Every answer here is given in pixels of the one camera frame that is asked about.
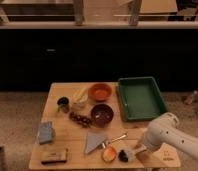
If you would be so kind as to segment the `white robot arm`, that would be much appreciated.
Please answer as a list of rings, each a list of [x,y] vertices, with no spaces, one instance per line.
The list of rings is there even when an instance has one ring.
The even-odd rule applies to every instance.
[[[166,143],[198,160],[198,138],[178,130],[178,125],[175,114],[164,113],[148,124],[141,142],[151,151],[158,151]]]

